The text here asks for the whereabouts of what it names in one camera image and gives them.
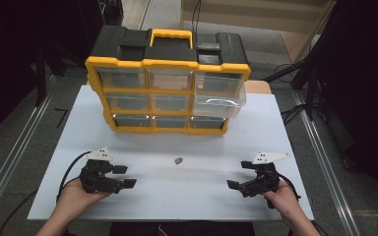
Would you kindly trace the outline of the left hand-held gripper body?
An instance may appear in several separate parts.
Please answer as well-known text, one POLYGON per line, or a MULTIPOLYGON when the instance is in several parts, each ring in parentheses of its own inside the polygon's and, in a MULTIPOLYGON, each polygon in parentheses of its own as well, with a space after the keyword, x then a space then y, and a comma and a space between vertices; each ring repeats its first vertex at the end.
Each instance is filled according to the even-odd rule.
POLYGON ((105 192, 118 194, 124 188, 122 181, 107 178, 112 173, 110 161, 113 159, 107 147, 91 151, 85 155, 86 165, 82 168, 79 178, 88 193, 105 192))

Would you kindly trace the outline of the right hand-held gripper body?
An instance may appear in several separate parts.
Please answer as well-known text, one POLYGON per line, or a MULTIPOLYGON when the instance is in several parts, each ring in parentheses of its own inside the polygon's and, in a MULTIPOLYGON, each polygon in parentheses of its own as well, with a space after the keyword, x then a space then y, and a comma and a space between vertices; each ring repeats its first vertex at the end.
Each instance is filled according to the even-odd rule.
POLYGON ((275 191, 280 182, 275 161, 289 157, 288 153, 259 152, 251 161, 256 164, 256 177, 241 184, 241 194, 244 197, 255 197, 268 191, 275 191))

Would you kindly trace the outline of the clear plastic storage drawer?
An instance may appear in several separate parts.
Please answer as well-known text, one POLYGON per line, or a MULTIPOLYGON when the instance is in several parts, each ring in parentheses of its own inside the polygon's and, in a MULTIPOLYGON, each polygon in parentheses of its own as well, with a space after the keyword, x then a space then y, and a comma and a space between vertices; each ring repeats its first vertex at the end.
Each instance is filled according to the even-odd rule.
POLYGON ((241 74, 195 74, 195 116, 233 118, 245 104, 246 92, 241 74))

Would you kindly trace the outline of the person's left hand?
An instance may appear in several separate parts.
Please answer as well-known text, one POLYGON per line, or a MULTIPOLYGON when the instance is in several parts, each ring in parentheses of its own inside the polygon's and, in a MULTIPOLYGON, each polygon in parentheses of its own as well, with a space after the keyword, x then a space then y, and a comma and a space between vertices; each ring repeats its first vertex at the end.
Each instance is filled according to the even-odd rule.
POLYGON ((91 205, 107 197, 109 194, 105 192, 86 192, 81 180, 75 179, 63 188, 53 214, 64 219, 76 219, 91 205))

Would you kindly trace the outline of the person's right hand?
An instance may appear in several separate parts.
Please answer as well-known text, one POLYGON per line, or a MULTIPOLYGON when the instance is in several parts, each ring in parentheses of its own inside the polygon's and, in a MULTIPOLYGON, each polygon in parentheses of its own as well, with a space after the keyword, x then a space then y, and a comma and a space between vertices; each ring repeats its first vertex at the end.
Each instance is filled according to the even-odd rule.
POLYGON ((305 217, 296 195, 288 183, 280 181, 275 191, 265 192, 263 196, 271 201, 283 221, 294 222, 305 217))

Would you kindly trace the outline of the white table board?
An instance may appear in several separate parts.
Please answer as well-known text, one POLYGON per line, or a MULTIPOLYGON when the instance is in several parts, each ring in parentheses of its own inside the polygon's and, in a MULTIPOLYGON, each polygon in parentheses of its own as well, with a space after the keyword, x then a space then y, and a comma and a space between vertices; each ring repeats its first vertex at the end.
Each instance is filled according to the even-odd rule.
POLYGON ((102 118, 96 93, 83 86, 28 218, 48 218, 61 180, 78 176, 85 166, 81 153, 104 147, 114 163, 128 167, 126 177, 137 183, 90 207, 84 220, 276 220, 279 214, 262 197, 245 198, 226 183, 253 179, 254 171, 240 163, 261 151, 289 154, 275 166, 293 183, 306 215, 313 214, 273 95, 248 94, 222 136, 141 135, 113 132, 102 118), (175 164, 178 157, 183 161, 175 164))

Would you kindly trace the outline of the person's dark clothing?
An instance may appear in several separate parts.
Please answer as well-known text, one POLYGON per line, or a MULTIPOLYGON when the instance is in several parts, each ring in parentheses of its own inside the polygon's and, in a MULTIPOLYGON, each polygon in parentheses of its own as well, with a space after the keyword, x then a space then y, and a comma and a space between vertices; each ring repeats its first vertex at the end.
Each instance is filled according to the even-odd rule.
POLYGON ((109 236, 255 236, 249 222, 115 222, 109 236))

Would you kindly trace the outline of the set of clear organizer drawers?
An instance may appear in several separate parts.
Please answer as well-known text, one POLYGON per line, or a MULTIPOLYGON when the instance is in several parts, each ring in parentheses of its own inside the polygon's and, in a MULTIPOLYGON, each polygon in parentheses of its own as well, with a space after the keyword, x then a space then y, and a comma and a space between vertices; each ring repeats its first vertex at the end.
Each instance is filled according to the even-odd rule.
POLYGON ((194 77, 186 70, 97 70, 103 96, 118 128, 221 129, 220 117, 196 116, 194 77))

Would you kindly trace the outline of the black stand leg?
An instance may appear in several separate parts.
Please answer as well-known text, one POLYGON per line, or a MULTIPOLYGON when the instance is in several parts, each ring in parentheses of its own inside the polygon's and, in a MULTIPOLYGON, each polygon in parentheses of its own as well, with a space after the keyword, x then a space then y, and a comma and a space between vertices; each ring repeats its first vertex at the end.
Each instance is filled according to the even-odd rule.
POLYGON ((46 77, 43 45, 40 44, 35 51, 36 68, 36 102, 35 106, 40 106, 46 97, 46 77))

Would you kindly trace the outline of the yellow and black drawer organizer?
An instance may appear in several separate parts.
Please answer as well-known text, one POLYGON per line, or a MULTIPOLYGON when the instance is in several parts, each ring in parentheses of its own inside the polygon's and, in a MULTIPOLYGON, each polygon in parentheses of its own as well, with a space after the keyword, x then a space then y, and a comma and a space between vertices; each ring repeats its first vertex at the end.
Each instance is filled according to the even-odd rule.
POLYGON ((88 80, 102 105, 103 118, 115 132, 140 134, 183 133, 190 135, 222 135, 228 122, 221 129, 154 129, 118 128, 111 112, 97 70, 122 69, 172 69, 193 73, 195 94, 196 73, 241 74, 245 82, 251 69, 240 36, 236 33, 218 32, 197 34, 180 29, 135 30, 106 26, 101 29, 91 55, 86 60, 88 80))

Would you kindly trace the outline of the dark curtain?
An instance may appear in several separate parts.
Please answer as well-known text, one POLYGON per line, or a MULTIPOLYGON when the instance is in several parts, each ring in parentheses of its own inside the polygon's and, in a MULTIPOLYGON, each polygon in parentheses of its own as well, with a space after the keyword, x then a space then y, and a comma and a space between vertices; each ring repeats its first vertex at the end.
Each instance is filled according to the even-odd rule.
POLYGON ((40 44, 62 75, 64 58, 85 65, 103 25, 99 0, 0 0, 0 124, 36 89, 40 44))
POLYGON ((378 0, 338 0, 295 89, 319 85, 348 164, 378 181, 378 0))

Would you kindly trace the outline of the light wooden furniture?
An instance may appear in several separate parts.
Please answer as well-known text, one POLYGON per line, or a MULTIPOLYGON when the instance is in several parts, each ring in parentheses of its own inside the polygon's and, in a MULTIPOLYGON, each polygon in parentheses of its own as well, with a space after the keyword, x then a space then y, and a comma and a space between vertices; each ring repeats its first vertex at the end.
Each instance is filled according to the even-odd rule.
POLYGON ((321 33, 337 0, 201 0, 200 22, 278 30, 291 62, 321 33))

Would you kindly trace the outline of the metal floor rail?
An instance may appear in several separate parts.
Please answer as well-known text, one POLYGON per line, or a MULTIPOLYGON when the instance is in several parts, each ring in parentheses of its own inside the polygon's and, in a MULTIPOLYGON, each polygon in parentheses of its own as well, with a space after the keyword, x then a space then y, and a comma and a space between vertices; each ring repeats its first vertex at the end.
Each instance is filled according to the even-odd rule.
POLYGON ((346 236, 361 236, 347 197, 336 176, 331 160, 317 130, 317 126, 310 118, 310 114, 311 112, 307 112, 306 110, 300 111, 302 123, 304 124, 308 138, 314 149, 316 159, 334 205, 336 216, 339 218, 346 236))
POLYGON ((0 167, 0 197, 2 196, 6 186, 9 183, 11 176, 13 175, 19 161, 21 160, 26 147, 28 146, 39 122, 41 121, 49 102, 51 101, 54 88, 58 84, 58 78, 52 75, 46 82, 45 88, 47 95, 44 97, 40 105, 37 105, 28 121, 27 124, 23 127, 22 132, 16 139, 14 145, 12 146, 9 154, 5 158, 2 166, 0 167))

